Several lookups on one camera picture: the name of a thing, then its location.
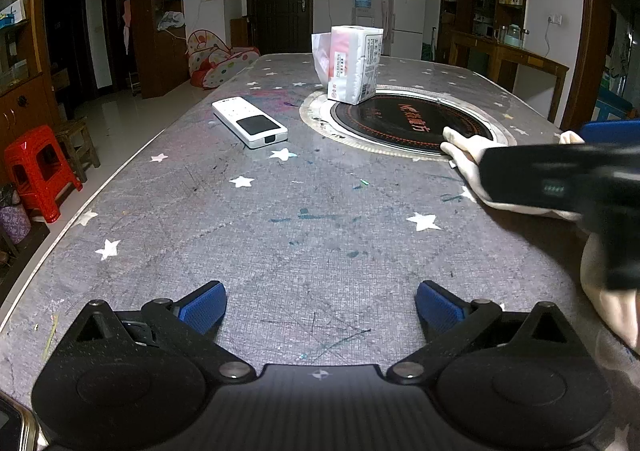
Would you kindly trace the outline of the cream sweatshirt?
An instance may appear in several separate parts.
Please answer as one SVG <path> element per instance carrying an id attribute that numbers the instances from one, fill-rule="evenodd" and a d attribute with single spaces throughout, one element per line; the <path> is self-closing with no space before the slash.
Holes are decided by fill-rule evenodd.
<path id="1" fill-rule="evenodd" d="M 487 206 L 556 216 L 588 234 L 580 284 L 608 328 L 639 348 L 639 147 L 587 142 L 573 131 L 555 144 L 507 146 L 442 132 L 450 155 Z"/>

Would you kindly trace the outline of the dark wooden side table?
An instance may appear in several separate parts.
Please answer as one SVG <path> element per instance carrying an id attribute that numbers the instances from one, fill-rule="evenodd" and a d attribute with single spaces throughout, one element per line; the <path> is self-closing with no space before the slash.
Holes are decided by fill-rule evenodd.
<path id="1" fill-rule="evenodd" d="M 567 66 L 523 48 L 500 44 L 500 42 L 495 39 L 462 33 L 457 30 L 451 34 L 449 51 L 450 65 L 457 64 L 459 50 L 461 48 L 475 50 L 489 56 L 488 79 L 495 84 L 499 81 L 500 70 L 504 62 L 526 66 L 533 70 L 539 70 L 539 72 L 554 76 L 555 82 L 547 119 L 549 122 L 555 121 L 556 114 L 558 114 L 559 110 L 565 77 L 568 72 Z"/>

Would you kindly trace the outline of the grey star-patterned table cover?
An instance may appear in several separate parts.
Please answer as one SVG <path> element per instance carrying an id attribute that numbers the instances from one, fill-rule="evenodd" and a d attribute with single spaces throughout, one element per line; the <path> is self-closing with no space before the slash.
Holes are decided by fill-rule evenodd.
<path id="1" fill-rule="evenodd" d="M 309 55 L 273 54 L 212 93 L 176 90 L 144 117 L 107 105 L 101 167 L 70 194 L 2 312 L 2 389 L 29 399 L 90 299 L 136 309 L 209 280 L 228 291 L 221 342 L 255 367 L 390 365 L 422 344 L 413 294 L 431 279 L 510 310 L 557 304 L 611 384 L 597 448 L 637 449 L 639 360 L 582 293 L 582 230 L 487 208 L 445 157 L 321 137 L 299 115 L 318 90 Z M 247 148 L 213 111 L 234 96 L 288 140 Z"/>

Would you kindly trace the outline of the white remote control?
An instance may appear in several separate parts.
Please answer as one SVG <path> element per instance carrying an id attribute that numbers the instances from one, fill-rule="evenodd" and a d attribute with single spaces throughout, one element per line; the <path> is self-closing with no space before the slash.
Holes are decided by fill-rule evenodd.
<path id="1" fill-rule="evenodd" d="M 212 107 L 247 148 L 255 150 L 288 140 L 288 128 L 240 96 L 216 101 Z"/>

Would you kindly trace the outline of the black smartphone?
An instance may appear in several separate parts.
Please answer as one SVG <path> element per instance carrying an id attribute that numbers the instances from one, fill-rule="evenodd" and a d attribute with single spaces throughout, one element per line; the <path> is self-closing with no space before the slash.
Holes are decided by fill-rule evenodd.
<path id="1" fill-rule="evenodd" d="M 36 451 L 39 427 L 28 408 L 0 393 L 0 450 Z"/>

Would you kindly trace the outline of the round black induction cooktop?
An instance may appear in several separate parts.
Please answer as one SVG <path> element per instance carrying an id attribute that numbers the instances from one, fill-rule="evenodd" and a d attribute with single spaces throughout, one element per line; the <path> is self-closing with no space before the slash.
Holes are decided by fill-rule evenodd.
<path id="1" fill-rule="evenodd" d="M 383 85 L 359 104 L 330 100 L 319 91 L 299 107 L 302 121 L 321 137 L 374 154 L 436 160 L 444 158 L 442 130 L 457 130 L 504 145 L 516 140 L 498 119 L 448 93 Z"/>

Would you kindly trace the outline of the red plastic stool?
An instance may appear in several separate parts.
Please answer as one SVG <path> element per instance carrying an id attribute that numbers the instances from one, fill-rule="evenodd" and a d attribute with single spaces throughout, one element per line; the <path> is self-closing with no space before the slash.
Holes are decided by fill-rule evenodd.
<path id="1" fill-rule="evenodd" d="M 39 211 L 46 223 L 60 217 L 56 199 L 69 185 L 82 189 L 48 125 L 32 128 L 9 144 L 3 160 L 25 208 Z"/>

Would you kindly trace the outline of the small wooden stool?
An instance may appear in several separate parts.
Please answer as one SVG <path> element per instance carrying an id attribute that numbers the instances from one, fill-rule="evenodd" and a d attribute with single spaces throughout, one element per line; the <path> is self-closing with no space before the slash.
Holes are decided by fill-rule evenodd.
<path id="1" fill-rule="evenodd" d="M 63 122 L 54 128 L 54 134 L 73 173 L 82 183 L 85 183 L 87 181 L 86 169 L 101 166 L 87 119 L 81 117 L 70 122 Z"/>

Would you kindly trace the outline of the polka dot play tent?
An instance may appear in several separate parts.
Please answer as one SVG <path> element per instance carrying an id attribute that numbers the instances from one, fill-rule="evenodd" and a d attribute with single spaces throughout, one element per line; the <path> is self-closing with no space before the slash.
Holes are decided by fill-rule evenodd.
<path id="1" fill-rule="evenodd" d="M 207 29 L 194 30 L 186 47 L 190 83 L 203 89 L 218 88 L 259 58 L 256 48 L 230 48 Z"/>

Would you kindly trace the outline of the white refrigerator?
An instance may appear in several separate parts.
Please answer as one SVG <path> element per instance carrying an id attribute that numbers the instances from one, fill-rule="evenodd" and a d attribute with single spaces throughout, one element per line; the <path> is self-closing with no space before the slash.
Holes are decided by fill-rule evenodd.
<path id="1" fill-rule="evenodd" d="M 426 0 L 387 0 L 385 54 L 420 60 Z"/>

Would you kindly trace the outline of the tissue paper pack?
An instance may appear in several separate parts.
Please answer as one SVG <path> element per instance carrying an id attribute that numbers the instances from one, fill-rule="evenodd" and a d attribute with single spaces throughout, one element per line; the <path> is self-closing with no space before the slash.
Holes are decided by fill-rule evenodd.
<path id="1" fill-rule="evenodd" d="M 314 68 L 326 96 L 350 105 L 375 95 L 382 50 L 382 28 L 340 25 L 311 35 Z"/>

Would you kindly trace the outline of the water dispenser with blue bottle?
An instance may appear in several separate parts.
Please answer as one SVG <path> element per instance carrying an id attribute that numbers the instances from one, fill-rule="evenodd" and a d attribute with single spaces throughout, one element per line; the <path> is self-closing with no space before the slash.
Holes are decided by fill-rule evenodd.
<path id="1" fill-rule="evenodd" d="M 354 0 L 352 7 L 352 25 L 371 28 L 375 26 L 372 0 Z"/>

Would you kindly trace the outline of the dark wooden shelf cabinet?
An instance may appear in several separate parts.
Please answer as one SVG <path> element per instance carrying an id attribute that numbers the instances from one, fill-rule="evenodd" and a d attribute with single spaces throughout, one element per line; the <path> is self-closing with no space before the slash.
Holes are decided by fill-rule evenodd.
<path id="1" fill-rule="evenodd" d="M 189 79 L 183 0 L 130 0 L 131 33 L 144 99 Z"/>

